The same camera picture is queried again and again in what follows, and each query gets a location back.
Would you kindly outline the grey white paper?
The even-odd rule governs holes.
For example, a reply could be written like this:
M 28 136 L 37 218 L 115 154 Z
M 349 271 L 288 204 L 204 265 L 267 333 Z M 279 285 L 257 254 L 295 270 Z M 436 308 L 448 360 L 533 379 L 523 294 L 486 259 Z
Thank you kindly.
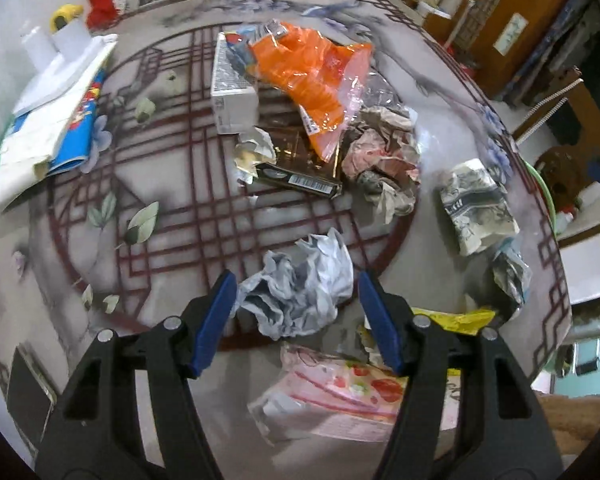
M 232 313 L 250 315 L 273 340 L 309 336 L 334 322 L 354 289 L 354 267 L 341 233 L 331 228 L 296 241 L 296 251 L 267 252 L 263 268 L 243 280 Z

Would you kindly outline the yellow wrapper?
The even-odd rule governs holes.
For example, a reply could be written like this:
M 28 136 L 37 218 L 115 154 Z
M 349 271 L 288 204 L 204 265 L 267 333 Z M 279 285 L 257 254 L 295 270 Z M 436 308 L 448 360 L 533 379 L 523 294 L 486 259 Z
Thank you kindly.
M 448 313 L 425 309 L 414 309 L 413 312 L 416 315 L 428 316 L 448 332 L 471 336 L 477 335 L 495 318 L 495 312 L 485 308 L 467 313 Z

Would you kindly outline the small crumpled grey paper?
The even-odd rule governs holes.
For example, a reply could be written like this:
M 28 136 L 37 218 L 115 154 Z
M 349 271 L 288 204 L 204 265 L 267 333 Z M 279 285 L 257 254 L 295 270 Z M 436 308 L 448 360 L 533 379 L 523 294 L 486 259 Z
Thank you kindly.
M 527 302 L 532 271 L 522 258 L 516 238 L 508 238 L 498 246 L 491 269 L 494 283 L 516 306 Z

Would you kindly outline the white bottle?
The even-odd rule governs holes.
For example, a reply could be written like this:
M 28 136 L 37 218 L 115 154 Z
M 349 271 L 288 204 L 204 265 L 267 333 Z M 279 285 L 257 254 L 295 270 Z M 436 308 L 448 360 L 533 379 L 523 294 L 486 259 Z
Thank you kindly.
M 24 25 L 21 44 L 38 73 L 44 72 L 58 55 L 50 35 L 40 26 Z

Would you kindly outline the black phone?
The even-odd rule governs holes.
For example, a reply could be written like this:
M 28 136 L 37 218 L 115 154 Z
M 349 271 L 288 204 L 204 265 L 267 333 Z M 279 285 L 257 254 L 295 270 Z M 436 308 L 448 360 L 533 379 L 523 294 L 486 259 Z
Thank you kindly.
M 6 404 L 17 428 L 35 450 L 56 402 L 57 392 L 34 356 L 23 346 L 15 348 Z

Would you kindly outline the white cup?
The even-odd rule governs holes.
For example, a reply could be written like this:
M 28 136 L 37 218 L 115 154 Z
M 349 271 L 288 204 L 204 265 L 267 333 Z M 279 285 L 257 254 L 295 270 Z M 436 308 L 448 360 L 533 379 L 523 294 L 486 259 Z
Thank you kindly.
M 91 35 L 84 21 L 80 18 L 69 20 L 62 15 L 56 16 L 52 24 L 53 44 L 66 61 L 77 60 L 91 44 Z

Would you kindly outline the gold black box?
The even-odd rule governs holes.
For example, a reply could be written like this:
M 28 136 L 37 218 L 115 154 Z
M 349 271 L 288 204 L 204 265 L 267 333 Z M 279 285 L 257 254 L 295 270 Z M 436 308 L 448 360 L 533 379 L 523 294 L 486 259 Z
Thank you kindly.
M 308 136 L 299 127 L 268 129 L 276 162 L 261 162 L 258 179 L 266 183 L 307 192 L 332 200 L 342 192 L 340 177 L 341 145 L 328 162 L 321 160 Z

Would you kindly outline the white silver box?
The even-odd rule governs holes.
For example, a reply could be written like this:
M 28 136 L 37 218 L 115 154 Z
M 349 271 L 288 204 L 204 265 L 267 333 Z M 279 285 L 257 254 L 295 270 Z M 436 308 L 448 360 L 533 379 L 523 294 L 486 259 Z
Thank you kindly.
M 215 44 L 210 96 L 219 134 L 236 134 L 257 125 L 258 87 L 234 69 L 224 32 L 218 33 Z

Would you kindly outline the crumpled brown pink paper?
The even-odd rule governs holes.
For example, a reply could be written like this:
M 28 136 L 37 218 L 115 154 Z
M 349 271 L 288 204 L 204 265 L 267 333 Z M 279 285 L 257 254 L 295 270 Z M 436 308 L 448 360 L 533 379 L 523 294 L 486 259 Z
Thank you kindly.
M 372 207 L 376 222 L 411 214 L 420 185 L 417 113 L 404 105 L 364 107 L 344 134 L 341 172 Z

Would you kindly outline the blue cartoon snack bag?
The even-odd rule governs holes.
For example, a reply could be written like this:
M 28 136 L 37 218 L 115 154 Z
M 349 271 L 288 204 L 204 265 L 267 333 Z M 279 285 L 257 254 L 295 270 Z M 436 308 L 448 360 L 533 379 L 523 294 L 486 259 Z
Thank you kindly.
M 57 155 L 48 164 L 47 177 L 73 170 L 90 156 L 95 110 L 105 77 L 106 70 L 101 68 L 85 92 Z

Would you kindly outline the pink strawberry snack bag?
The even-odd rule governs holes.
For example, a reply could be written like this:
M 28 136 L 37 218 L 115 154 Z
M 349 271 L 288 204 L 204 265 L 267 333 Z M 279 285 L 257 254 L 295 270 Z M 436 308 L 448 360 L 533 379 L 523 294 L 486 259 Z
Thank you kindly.
M 388 370 L 316 350 L 283 344 L 278 381 L 248 404 L 268 442 L 315 434 L 381 443 L 390 438 L 407 380 Z

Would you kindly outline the white plastic tray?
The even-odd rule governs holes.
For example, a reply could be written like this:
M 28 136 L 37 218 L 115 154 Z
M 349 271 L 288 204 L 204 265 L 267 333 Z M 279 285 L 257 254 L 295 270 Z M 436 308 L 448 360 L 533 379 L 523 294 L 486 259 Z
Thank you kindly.
M 26 85 L 14 108 L 15 117 L 29 113 L 70 90 L 86 73 L 97 73 L 118 43 L 117 34 L 95 36 L 75 60 L 67 61 L 58 53 L 50 65 Z

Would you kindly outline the crumpled newspaper piece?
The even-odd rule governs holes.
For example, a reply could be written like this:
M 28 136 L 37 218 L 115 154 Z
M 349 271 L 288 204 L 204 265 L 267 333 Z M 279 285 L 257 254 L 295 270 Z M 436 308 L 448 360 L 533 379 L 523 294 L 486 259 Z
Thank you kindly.
M 464 257 L 484 252 L 519 233 L 505 192 L 478 158 L 446 172 L 439 196 Z

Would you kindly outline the orange plastic bag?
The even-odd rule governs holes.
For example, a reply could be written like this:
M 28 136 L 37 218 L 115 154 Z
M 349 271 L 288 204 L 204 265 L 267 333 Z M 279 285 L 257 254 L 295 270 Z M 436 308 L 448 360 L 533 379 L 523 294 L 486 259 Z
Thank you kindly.
M 247 40 L 254 74 L 286 93 L 309 117 L 313 151 L 329 162 L 358 114 L 374 47 L 335 44 L 321 32 L 270 21 Z

